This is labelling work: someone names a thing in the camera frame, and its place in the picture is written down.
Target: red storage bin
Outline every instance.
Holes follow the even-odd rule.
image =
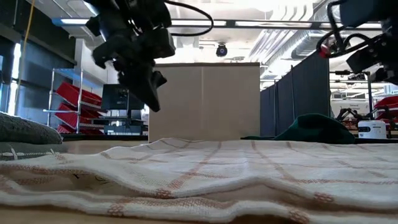
[[[79,88],[77,86],[63,82],[55,92],[62,96],[71,105],[77,106],[79,99]],[[84,103],[101,107],[102,98],[86,90],[82,90],[81,100]]]
[[[77,108],[68,105],[66,103],[61,103],[60,106],[58,107],[58,110],[62,111],[77,111]],[[85,124],[91,124],[90,118],[98,118],[100,114],[95,112],[95,111],[88,111],[85,109],[81,109],[81,115],[80,115],[80,123],[85,123]],[[76,124],[77,124],[77,114],[76,113],[55,113],[55,116],[62,120],[64,123],[67,123],[69,127],[76,129]]]
[[[389,114],[393,118],[398,117],[398,96],[386,97],[374,105],[374,108],[383,109],[385,106],[389,108]],[[387,119],[385,112],[379,111],[376,119]]]

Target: green cloth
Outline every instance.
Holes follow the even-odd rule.
[[[299,116],[284,133],[274,140],[354,144],[355,137],[344,125],[321,114]]]

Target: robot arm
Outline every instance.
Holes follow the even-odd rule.
[[[342,27],[337,27],[331,13],[331,7],[340,6]],[[317,45],[318,53],[325,58],[335,58],[351,52],[355,52],[347,60],[354,73],[380,63],[380,68],[370,79],[373,82],[391,82],[398,85],[398,1],[396,0],[339,0],[328,5],[328,17],[333,30],[325,35]],[[351,34],[344,41],[340,37],[340,31],[347,27],[357,27],[369,21],[381,21],[382,34],[374,38],[363,34]],[[335,46],[322,44],[332,35],[335,36]],[[347,49],[352,38],[363,39],[364,42]]]
[[[159,71],[154,71],[157,58],[175,54],[172,38],[167,30],[171,26],[169,10],[165,2],[187,7],[204,14],[211,21],[211,27],[198,34],[173,34],[194,36],[209,32],[213,19],[207,13],[168,0],[84,0],[96,14],[86,27],[95,35],[102,35],[105,43],[93,51],[95,64],[106,68],[112,61],[118,71],[119,83],[148,107],[160,110],[157,88],[167,82]]]

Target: ceiling light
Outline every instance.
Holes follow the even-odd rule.
[[[341,23],[336,23],[336,25],[337,27],[343,26]],[[331,25],[329,22],[322,22],[320,28],[331,28]],[[358,26],[357,29],[381,29],[381,25],[378,22],[368,22]]]
[[[236,21],[237,26],[246,26],[246,27],[289,27],[293,28],[309,28],[312,26],[311,22],[285,22],[285,21]]]
[[[172,20],[172,26],[210,26],[211,22],[208,20]],[[214,26],[225,26],[226,21],[214,21]]]
[[[85,25],[88,19],[61,19],[63,24],[73,24],[73,25]]]
[[[360,29],[381,29],[381,24],[378,22],[373,22],[373,23],[365,23],[360,26],[358,26]]]

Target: white towel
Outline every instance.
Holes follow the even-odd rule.
[[[0,162],[0,203],[204,222],[398,223],[398,144],[163,139]]]

